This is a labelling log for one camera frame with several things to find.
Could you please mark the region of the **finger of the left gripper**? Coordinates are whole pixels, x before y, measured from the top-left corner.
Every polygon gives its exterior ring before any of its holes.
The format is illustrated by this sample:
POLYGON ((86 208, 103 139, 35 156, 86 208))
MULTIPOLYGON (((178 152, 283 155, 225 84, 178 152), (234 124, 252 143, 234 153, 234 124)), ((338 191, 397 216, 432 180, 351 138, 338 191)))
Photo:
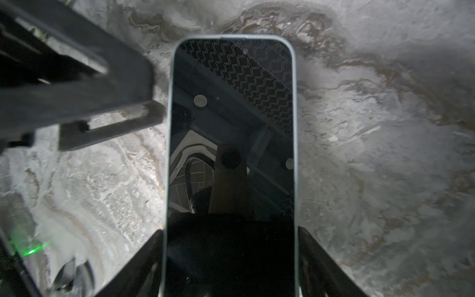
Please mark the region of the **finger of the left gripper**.
POLYGON ((69 152, 83 149, 162 123, 166 110, 162 104, 150 101, 143 107, 145 108, 145 115, 95 129, 90 129, 88 122, 85 120, 59 125, 58 150, 69 152))
POLYGON ((147 58, 59 1, 1 2, 1 137, 145 115, 147 58))

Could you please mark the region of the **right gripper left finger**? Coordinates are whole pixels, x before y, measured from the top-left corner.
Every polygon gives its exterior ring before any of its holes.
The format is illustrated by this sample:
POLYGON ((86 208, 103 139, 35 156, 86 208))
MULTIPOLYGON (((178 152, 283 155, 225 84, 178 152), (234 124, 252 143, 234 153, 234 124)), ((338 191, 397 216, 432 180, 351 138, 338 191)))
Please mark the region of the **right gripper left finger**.
POLYGON ((157 230, 98 297, 157 297, 162 279, 163 231, 157 230))

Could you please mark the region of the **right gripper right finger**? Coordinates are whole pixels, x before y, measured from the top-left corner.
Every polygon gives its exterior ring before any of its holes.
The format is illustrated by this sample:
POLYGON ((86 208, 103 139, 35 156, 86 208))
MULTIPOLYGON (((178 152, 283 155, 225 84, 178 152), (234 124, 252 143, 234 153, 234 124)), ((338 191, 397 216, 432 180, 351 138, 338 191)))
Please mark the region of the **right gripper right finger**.
POLYGON ((298 228, 299 284, 304 297, 364 297, 308 230, 298 228))

